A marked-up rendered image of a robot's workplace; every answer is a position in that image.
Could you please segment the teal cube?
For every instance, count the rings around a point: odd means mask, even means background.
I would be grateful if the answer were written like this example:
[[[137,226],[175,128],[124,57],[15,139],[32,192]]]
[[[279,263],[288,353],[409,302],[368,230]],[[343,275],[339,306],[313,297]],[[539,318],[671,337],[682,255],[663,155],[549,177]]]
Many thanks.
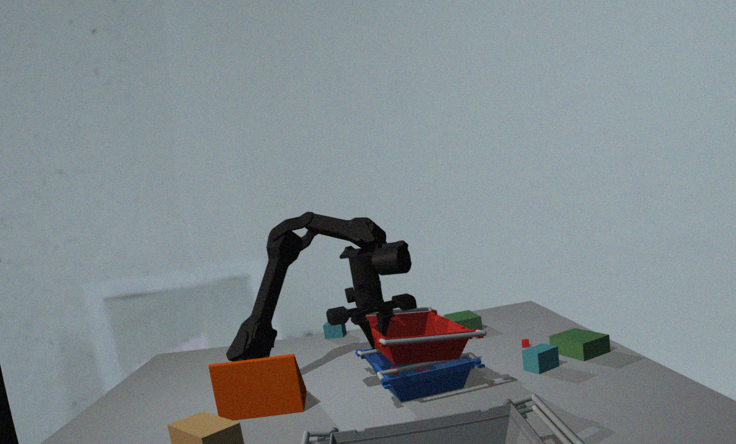
[[[341,325],[331,326],[330,323],[327,321],[323,325],[323,330],[325,331],[325,339],[340,338],[346,335],[345,323]]]
[[[541,374],[559,366],[558,347],[554,345],[536,345],[522,350],[524,371]]]

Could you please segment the blue plastic tray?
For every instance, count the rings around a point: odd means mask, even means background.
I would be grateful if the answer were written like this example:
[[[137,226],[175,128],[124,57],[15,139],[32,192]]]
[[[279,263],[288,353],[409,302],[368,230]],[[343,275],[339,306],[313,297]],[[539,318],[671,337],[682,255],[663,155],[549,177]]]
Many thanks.
[[[376,373],[391,370],[391,366],[411,366],[414,364],[394,365],[382,352],[369,356],[360,356],[366,359]],[[398,376],[380,377],[381,385],[385,390],[391,390],[400,402],[412,401],[421,397],[428,397],[440,393],[461,390],[464,388],[470,370],[483,368],[481,359],[466,357],[461,360],[450,361],[432,366],[425,366],[423,371],[409,370],[399,372]],[[428,370],[428,371],[425,371]]]

